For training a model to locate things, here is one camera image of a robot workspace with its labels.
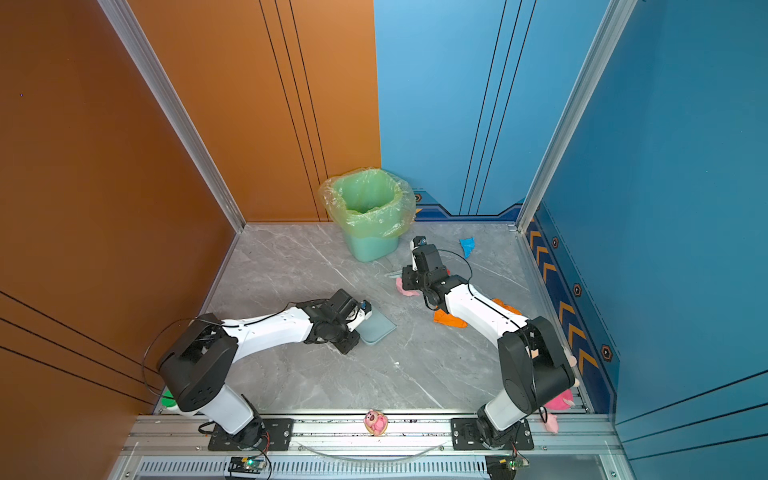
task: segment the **blue floor trim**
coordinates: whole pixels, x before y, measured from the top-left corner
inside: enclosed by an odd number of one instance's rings
[[[619,357],[543,204],[528,226],[525,238],[547,286],[554,311],[558,313],[565,338],[578,361],[594,412],[613,417]],[[574,293],[577,284],[581,288],[578,297]]]
[[[414,190],[418,222],[505,222],[518,219],[522,203],[514,204],[498,215],[452,215],[425,190]]]

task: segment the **orange wall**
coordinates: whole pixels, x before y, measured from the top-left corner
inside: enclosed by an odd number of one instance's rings
[[[0,44],[2,476],[97,480],[234,232],[96,1],[3,2]]]
[[[326,221],[381,166],[373,0],[130,0],[248,221]]]

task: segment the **green trash can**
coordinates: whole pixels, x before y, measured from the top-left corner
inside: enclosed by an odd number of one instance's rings
[[[320,196],[354,257],[372,262],[389,255],[411,226],[416,198],[408,182],[379,168],[329,178]]]

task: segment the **teal dustpan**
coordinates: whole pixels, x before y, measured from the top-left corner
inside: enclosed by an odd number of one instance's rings
[[[375,345],[395,328],[397,325],[392,323],[383,313],[373,309],[371,316],[360,323],[355,331],[360,334],[360,339],[365,344]]]

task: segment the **gray marble floor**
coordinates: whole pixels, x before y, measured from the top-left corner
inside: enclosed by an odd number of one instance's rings
[[[474,411],[502,389],[498,353],[471,327],[432,321],[420,296],[403,296],[387,273],[409,263],[408,241],[424,235],[461,253],[474,237],[472,284],[526,316],[535,316],[525,272],[500,223],[416,223],[397,251],[371,263],[355,260],[332,223],[250,224],[237,243],[210,303],[219,318],[280,310],[288,301],[328,297],[343,288],[367,299],[397,329],[374,346],[343,356],[332,345],[278,346],[234,364],[227,382],[261,412],[293,409],[464,409]],[[442,254],[453,272],[467,266]]]

